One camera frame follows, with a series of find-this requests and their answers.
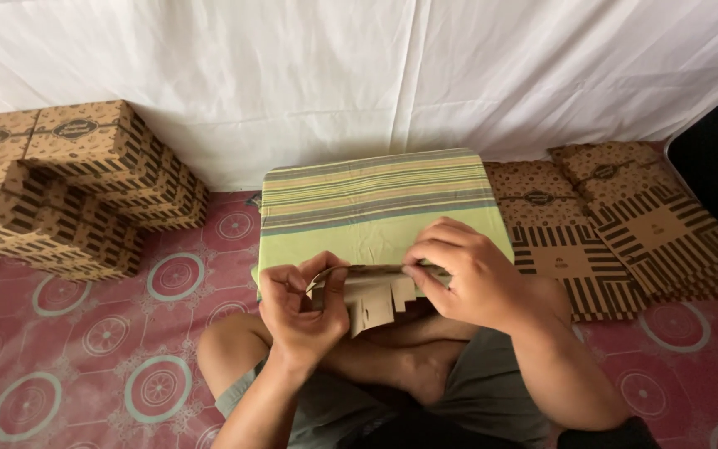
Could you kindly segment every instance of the white cloth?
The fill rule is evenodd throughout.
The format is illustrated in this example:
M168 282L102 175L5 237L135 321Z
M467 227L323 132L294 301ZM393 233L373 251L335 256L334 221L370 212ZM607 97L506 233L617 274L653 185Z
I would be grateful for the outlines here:
M543 158L718 104L718 1L0 0L0 112L115 98L214 190L424 149Z

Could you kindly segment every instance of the green striped cloth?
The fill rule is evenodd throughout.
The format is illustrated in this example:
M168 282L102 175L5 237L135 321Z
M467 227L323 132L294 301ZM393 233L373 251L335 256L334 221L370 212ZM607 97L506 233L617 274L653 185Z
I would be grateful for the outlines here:
M441 216L486 234L514 260L481 159L466 148L275 168L260 212L259 270L324 250L353 264L399 264Z

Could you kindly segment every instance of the left hand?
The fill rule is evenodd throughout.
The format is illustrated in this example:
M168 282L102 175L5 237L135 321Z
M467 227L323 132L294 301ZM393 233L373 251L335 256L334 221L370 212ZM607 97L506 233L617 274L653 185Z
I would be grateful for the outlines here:
M308 301L305 291L321 271L347 266L324 251L297 267L279 265L259 273L262 302L259 313L273 335L271 355L289 369L310 375L325 354L348 332L348 309L343 290L348 270L335 269L325 280L322 311L302 311Z

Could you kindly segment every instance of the gray shorts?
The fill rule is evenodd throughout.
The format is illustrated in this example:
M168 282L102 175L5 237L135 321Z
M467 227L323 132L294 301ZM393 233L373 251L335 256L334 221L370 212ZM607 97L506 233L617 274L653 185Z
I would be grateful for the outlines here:
M226 418L262 370L265 361L245 373L215 406ZM511 337L482 328L459 356L448 376L445 394L431 413L462 427L541 447L549 424L525 388ZM391 411L347 380L315 372L298 393L290 443L295 449L329 448L357 427Z

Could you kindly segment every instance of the foot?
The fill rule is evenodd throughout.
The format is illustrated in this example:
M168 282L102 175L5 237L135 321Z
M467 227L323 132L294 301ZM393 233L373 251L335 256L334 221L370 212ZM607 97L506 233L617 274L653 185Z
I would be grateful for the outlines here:
M443 340L402 349L398 388L423 405L440 400L448 375L465 345Z

